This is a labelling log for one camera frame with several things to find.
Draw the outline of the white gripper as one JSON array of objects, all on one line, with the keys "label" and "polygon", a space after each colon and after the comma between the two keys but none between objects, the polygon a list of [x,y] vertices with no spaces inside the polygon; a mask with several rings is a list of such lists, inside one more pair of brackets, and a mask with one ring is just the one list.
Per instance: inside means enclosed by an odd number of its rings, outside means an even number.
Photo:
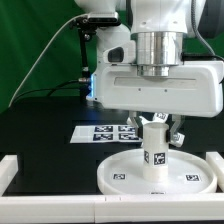
[{"label": "white gripper", "polygon": [[187,61],[166,77],[144,77],[135,66],[108,66],[95,77],[95,98],[103,107],[130,111],[127,124],[143,138],[142,112],[174,114],[167,142],[182,145],[185,116],[214,117],[223,109],[224,62]]}]

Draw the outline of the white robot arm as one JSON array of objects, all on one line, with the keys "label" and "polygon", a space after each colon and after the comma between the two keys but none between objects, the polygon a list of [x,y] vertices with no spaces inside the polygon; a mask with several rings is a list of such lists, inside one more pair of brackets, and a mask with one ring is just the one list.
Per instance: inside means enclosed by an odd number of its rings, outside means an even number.
[{"label": "white robot arm", "polygon": [[168,142],[181,146],[185,116],[214,117],[223,109],[224,62],[213,55],[182,58],[184,37],[198,34],[206,0],[75,0],[96,27],[97,68],[87,98],[108,109],[168,115],[174,124]]}]

